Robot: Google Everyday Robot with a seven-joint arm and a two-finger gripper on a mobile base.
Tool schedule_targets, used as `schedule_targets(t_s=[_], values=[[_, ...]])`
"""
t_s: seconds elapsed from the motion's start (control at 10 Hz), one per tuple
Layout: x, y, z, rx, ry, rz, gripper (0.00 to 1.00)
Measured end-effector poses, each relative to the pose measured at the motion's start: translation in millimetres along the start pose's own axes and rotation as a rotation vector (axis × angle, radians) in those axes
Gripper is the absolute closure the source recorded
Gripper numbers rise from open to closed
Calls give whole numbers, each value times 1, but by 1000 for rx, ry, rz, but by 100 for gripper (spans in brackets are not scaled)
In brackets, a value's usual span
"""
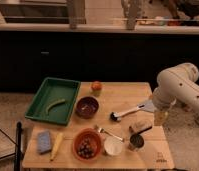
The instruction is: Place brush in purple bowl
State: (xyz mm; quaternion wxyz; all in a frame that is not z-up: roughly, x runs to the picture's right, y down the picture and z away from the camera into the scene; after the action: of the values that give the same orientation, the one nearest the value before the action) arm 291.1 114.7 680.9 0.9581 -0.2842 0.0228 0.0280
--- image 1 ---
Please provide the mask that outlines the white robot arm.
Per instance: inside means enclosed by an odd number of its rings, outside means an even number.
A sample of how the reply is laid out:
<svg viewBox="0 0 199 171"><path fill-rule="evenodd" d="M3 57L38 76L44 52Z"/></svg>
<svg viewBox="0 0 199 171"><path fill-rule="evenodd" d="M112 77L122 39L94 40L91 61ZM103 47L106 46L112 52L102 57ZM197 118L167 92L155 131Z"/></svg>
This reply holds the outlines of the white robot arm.
<svg viewBox="0 0 199 171"><path fill-rule="evenodd" d="M176 101L190 106L195 112L195 122L199 125L199 70L192 63L182 63L164 69L157 75L158 87L152 93L152 103L156 107L154 125L161 126L168 116L168 110Z"/></svg>

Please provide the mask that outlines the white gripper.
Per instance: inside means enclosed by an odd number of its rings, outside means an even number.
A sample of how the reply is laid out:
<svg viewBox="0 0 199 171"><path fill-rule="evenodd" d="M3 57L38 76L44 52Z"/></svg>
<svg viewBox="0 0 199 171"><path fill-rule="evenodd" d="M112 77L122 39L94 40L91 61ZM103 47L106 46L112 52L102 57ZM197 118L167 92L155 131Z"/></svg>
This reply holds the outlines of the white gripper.
<svg viewBox="0 0 199 171"><path fill-rule="evenodd" d="M154 111L154 125L162 126L168 117L169 110L176 104L176 101L170 103L153 101L156 109Z"/></svg>

